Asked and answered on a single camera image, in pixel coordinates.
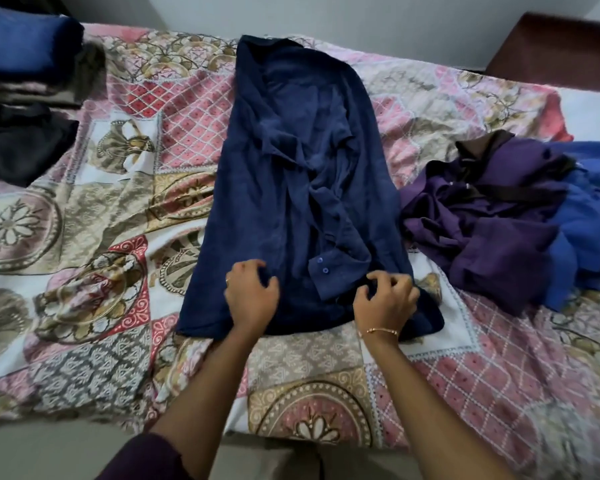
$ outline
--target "gold bracelet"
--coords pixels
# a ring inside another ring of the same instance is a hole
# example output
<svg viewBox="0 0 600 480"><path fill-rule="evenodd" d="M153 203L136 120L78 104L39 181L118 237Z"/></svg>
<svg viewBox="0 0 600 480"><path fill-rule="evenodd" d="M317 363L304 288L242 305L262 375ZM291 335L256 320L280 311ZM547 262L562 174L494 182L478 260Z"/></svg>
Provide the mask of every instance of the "gold bracelet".
<svg viewBox="0 0 600 480"><path fill-rule="evenodd" d="M400 335L400 332L398 332L397 330L391 330L390 328L382 328L382 327L370 328L369 330L367 330L365 332L365 335L368 333L373 333L375 331L385 331L385 332L394 334L396 337L398 337Z"/></svg>

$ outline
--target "person's left hand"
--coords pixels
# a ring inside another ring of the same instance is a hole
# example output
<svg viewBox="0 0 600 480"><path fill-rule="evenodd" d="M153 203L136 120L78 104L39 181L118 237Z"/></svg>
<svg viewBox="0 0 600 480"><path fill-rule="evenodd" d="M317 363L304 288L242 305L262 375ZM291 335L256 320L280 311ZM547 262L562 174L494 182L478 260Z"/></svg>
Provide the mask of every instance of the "person's left hand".
<svg viewBox="0 0 600 480"><path fill-rule="evenodd" d="M233 327L259 339L273 318L280 300L280 284L273 276L264 288L258 268L266 266L260 259L237 262L226 274L224 298L229 305Z"/></svg>

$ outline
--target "navy blue shirt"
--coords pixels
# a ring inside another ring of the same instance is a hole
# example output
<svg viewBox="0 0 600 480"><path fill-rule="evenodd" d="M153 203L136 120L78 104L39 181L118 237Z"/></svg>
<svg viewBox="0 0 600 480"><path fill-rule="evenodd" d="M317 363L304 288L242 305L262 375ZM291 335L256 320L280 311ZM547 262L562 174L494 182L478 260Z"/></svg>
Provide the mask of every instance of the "navy blue shirt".
<svg viewBox="0 0 600 480"><path fill-rule="evenodd" d="M225 274L254 258L267 263L263 283L280 280L267 334L352 320L356 288L369 271L412 274L399 215L376 117L356 72L288 39L242 37L214 204L177 331L224 338L232 327ZM402 337L442 326L438 307L421 291Z"/></svg>

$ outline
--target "purple garment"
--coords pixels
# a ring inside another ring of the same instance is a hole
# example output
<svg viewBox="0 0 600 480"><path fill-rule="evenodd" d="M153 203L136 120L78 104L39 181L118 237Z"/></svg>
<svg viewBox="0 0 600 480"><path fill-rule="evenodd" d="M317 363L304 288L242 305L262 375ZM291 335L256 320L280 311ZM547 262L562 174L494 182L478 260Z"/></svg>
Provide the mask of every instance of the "purple garment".
<svg viewBox="0 0 600 480"><path fill-rule="evenodd" d="M400 190L404 229L453 286L518 315L549 284L558 228L546 221L564 200L557 180L573 162L503 131L456 146L456 160L428 163Z"/></svg>
<svg viewBox="0 0 600 480"><path fill-rule="evenodd" d="M191 480L178 453L159 435L131 438L96 480Z"/></svg>

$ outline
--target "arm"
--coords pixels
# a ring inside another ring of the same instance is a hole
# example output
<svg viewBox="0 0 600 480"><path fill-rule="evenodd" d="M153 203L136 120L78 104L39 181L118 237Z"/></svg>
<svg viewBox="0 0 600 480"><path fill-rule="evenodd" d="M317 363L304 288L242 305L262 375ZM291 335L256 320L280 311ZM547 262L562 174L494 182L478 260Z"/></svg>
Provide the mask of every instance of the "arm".
<svg viewBox="0 0 600 480"><path fill-rule="evenodd" d="M278 279L268 288L260 284L258 267L264 265L238 262L227 273L224 296L233 328L151 430L176 448L196 480L209 476L247 358L278 307Z"/></svg>
<svg viewBox="0 0 600 480"><path fill-rule="evenodd" d="M384 375L398 418L427 480L514 479L497 455L412 366L398 347L397 335L371 328L400 331L415 311L419 291L405 274L375 271L377 293L368 299L360 287L355 320L371 355Z"/></svg>

